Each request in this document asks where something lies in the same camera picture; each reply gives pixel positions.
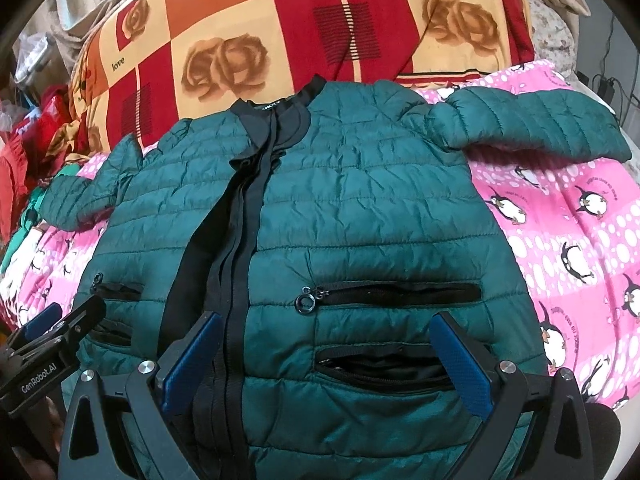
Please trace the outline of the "person's left hand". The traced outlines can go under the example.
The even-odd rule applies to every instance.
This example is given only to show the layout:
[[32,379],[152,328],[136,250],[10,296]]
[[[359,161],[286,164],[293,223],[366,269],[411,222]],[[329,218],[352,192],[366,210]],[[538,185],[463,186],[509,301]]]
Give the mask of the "person's left hand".
[[15,457],[29,478],[34,480],[55,480],[58,478],[58,456],[60,456],[64,420],[52,399],[42,398],[26,413],[30,432],[41,445],[45,460],[34,457],[22,448],[12,448]]

